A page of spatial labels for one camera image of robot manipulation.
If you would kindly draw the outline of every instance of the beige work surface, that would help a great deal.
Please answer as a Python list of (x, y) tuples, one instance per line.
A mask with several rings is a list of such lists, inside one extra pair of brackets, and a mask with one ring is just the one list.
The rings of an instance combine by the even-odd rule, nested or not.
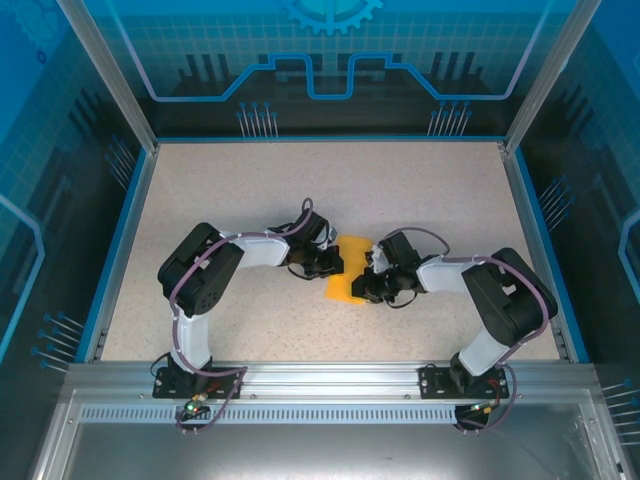
[[(381, 239), (407, 225), (445, 237), (451, 254), (510, 246), (529, 261), (493, 143), (163, 145), (109, 329), (103, 360), (152, 360), (171, 349), (171, 312), (158, 268), (199, 222), (260, 230), (295, 220), (310, 196), (340, 233)], [(421, 254), (440, 245), (408, 234)], [(409, 307), (324, 297), (326, 279), (285, 268), (236, 272), (212, 312), (217, 360), (448, 360), (481, 327), (468, 295), (420, 295)], [(557, 359), (549, 331), (520, 359)]]

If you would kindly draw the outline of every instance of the gray metal base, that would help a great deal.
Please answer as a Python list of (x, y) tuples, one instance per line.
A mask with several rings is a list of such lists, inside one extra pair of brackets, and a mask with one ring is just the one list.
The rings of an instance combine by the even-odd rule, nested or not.
[[(510, 418), (470, 439), (443, 425), (454, 402), (420, 399), (426, 363), (249, 364), (224, 421), (189, 439), (171, 425), (182, 402), (151, 398), (148, 364), (72, 365), (34, 478), (620, 478), (591, 365), (514, 363)], [(381, 458), (395, 460), (376, 477)]]

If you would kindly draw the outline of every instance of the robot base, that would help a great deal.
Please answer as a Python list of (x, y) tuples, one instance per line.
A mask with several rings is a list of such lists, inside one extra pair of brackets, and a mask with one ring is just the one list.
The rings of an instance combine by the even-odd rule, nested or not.
[[(213, 368), (212, 360), (202, 367), (207, 372), (222, 373), (229, 370), (229, 367)], [(156, 380), (153, 385), (153, 398), (173, 398), (189, 399), (194, 395), (206, 393), (209, 399), (224, 400), (229, 395), (237, 375), (227, 375), (225, 377), (203, 377), (194, 373), (182, 370), (171, 358), (168, 357), (168, 366), (161, 367), (156, 373)], [(239, 387), (231, 398), (240, 398)]]
[(451, 379), (450, 367), (427, 365), (418, 369), (420, 397), (423, 400), (469, 398), (491, 400), (496, 398), (496, 391), (488, 383), (490, 380), (495, 380), (500, 385), (500, 400), (509, 398), (509, 386), (503, 369), (490, 368), (483, 375), (476, 377), (473, 384), (465, 388), (464, 394), (458, 390), (458, 387)]

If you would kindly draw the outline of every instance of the blue wall panel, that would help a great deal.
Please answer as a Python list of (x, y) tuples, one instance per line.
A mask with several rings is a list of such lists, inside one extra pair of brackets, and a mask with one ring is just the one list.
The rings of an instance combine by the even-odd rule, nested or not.
[(156, 133), (251, 137), (265, 101), (287, 135), (503, 135), (573, 3), (88, 6)]
[(77, 348), (140, 145), (55, 1), (0, 0), (0, 66), (0, 476), (18, 479)]
[[(582, 336), (605, 386), (625, 378), (640, 383), (636, 12), (633, 0), (603, 0), (522, 145)], [(634, 457), (637, 468), (640, 458)]]

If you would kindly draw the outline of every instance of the yellow object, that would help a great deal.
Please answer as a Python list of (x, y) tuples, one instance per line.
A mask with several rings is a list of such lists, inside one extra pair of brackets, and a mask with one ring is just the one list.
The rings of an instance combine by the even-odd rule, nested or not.
[(371, 250), (373, 241), (368, 238), (340, 235), (338, 246), (340, 247), (340, 257), (344, 261), (344, 273), (329, 277), (325, 297), (339, 302), (364, 305), (367, 303), (366, 300), (351, 296), (351, 284), (364, 272), (364, 268), (367, 266), (364, 254)]

